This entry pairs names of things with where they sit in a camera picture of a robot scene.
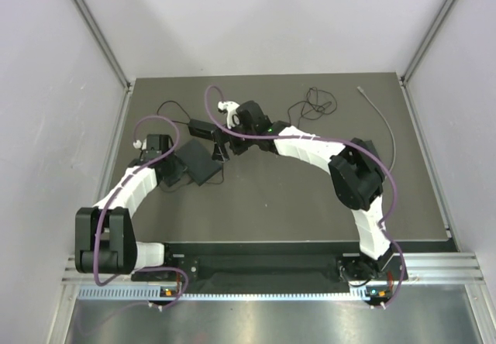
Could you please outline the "black box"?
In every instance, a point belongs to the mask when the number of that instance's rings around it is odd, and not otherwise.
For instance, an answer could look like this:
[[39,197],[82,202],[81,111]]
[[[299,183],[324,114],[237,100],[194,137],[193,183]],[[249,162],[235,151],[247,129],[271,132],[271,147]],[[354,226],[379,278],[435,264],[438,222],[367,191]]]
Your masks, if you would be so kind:
[[209,151],[196,139],[185,143],[177,150],[176,156],[198,186],[202,186],[222,170],[221,163],[213,160]]

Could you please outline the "black power brick adapter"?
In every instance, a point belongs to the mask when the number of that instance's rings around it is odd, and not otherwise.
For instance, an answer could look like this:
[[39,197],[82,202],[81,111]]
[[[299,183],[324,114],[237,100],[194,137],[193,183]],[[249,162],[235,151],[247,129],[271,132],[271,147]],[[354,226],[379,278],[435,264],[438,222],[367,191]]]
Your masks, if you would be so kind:
[[191,136],[213,141],[213,134],[217,126],[210,122],[198,119],[191,119],[188,123],[188,131]]

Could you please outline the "dark grey network switch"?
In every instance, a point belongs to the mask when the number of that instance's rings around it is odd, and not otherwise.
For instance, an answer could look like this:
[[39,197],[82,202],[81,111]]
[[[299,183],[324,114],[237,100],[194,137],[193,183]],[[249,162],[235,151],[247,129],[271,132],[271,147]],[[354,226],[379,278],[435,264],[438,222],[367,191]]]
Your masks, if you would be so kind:
[[362,140],[360,138],[353,138],[351,139],[351,142],[371,152],[373,155],[375,155],[375,157],[379,157],[377,149],[371,140]]

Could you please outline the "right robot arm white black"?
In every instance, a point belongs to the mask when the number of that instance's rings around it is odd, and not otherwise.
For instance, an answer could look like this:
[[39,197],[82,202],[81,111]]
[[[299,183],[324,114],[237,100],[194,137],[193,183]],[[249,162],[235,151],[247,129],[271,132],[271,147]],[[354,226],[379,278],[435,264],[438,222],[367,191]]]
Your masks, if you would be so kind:
[[370,156],[373,143],[353,139],[352,146],[328,142],[282,121],[272,122],[254,101],[238,104],[220,101],[218,110],[226,116],[222,137],[236,155],[251,146],[311,164],[331,178],[338,200],[353,214],[359,234],[360,258],[343,262],[353,278],[377,279],[390,269],[391,241],[384,235],[382,194],[384,171]]

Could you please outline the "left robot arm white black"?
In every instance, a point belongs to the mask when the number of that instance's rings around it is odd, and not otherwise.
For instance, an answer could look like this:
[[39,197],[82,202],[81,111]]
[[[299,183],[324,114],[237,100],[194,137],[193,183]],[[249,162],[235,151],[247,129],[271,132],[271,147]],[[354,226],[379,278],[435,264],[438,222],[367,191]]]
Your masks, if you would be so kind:
[[136,141],[139,157],[126,168],[118,184],[91,207],[75,215],[74,263],[79,273],[129,274],[149,268],[159,279],[175,272],[175,260],[163,243],[136,240],[132,217],[159,184],[178,182],[184,168],[174,154],[172,138],[150,134]]

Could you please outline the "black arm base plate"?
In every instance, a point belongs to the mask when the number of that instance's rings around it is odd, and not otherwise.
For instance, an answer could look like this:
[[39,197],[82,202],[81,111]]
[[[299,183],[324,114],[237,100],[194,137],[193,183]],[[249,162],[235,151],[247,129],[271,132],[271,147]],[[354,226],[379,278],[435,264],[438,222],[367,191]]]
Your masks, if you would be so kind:
[[[342,263],[360,258],[356,242],[168,243],[166,264],[183,270],[190,294],[342,293],[350,282]],[[406,280],[401,257],[370,282]]]

